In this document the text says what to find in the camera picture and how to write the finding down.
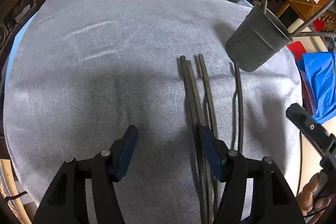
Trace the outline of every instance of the human hand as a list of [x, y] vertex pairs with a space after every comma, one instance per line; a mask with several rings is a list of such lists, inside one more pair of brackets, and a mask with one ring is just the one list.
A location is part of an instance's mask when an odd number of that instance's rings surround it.
[[[302, 192], [296, 196], [296, 200], [299, 204], [299, 207], [302, 211], [302, 215], [306, 216], [307, 213], [313, 209], [315, 211], [321, 210], [329, 205], [330, 198], [321, 198], [317, 200], [315, 203], [313, 201], [313, 192], [317, 189], [319, 185], [319, 173], [313, 175], [310, 181], [303, 187]], [[323, 212], [317, 213], [314, 215], [309, 224], [314, 224], [322, 215]]]

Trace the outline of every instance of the blue cloth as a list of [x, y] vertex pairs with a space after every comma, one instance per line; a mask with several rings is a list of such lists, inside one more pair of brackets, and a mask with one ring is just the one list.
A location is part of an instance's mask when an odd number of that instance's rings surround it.
[[334, 52], [307, 53], [297, 62], [298, 68], [307, 74], [315, 98], [313, 118], [321, 124], [336, 116], [335, 57]]
[[33, 21], [35, 15], [36, 15], [36, 13], [27, 21], [27, 23], [22, 27], [22, 29], [19, 30], [19, 32], [17, 33], [17, 35], [14, 38], [13, 46], [12, 46], [12, 49], [10, 51], [9, 58], [8, 58], [8, 63], [7, 63], [6, 77], [5, 77], [5, 90], [6, 90], [6, 83], [8, 82], [9, 74], [11, 73], [11, 69], [12, 69], [12, 66], [13, 66], [16, 51], [19, 48], [20, 42], [23, 38], [23, 35], [25, 34], [25, 32], [26, 32], [28, 26], [30, 25], [30, 23]]

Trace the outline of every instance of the screw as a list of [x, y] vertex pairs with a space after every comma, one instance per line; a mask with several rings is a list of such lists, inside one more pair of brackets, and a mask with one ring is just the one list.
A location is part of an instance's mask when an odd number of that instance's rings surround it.
[[108, 155], [111, 154], [110, 150], [103, 150], [101, 153], [100, 153], [103, 157], [107, 157]]
[[235, 156], [238, 155], [238, 152], [237, 152], [236, 150], [230, 150], [230, 151], [229, 151], [229, 155], [230, 155], [231, 157], [235, 157]]
[[268, 164], [271, 164], [273, 162], [273, 159], [271, 157], [265, 157], [264, 161], [267, 162]]

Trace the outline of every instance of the finger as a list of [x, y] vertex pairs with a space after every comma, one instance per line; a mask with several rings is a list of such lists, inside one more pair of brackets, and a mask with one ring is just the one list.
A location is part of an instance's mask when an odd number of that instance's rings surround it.
[[309, 190], [303, 190], [300, 195], [300, 207], [305, 211], [310, 211], [313, 206], [313, 193]]
[[318, 211], [327, 207], [330, 203], [330, 200], [330, 198], [320, 198], [318, 201], [315, 202], [314, 209]]
[[311, 177], [310, 181], [305, 185], [305, 187], [310, 192], [314, 192], [319, 185], [319, 180], [320, 180], [320, 173], [316, 173]]

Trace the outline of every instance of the table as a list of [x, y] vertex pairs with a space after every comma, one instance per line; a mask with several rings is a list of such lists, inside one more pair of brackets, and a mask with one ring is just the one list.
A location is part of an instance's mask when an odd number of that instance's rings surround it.
[[[126, 177], [115, 185], [125, 222], [199, 223], [178, 59], [203, 53], [218, 133], [234, 148], [238, 108], [224, 44], [250, 10], [245, 1], [226, 0], [46, 0], [13, 47], [5, 87], [6, 142], [30, 195], [40, 201], [64, 160], [92, 157], [134, 124], [138, 145]], [[299, 131], [285, 110], [302, 103], [295, 67], [284, 48], [255, 72], [241, 72], [244, 155], [271, 156], [294, 191]], [[198, 75], [197, 64], [193, 69]], [[197, 85], [203, 98], [199, 77]], [[252, 181], [248, 185], [246, 200]], [[247, 205], [244, 216], [249, 211]]]

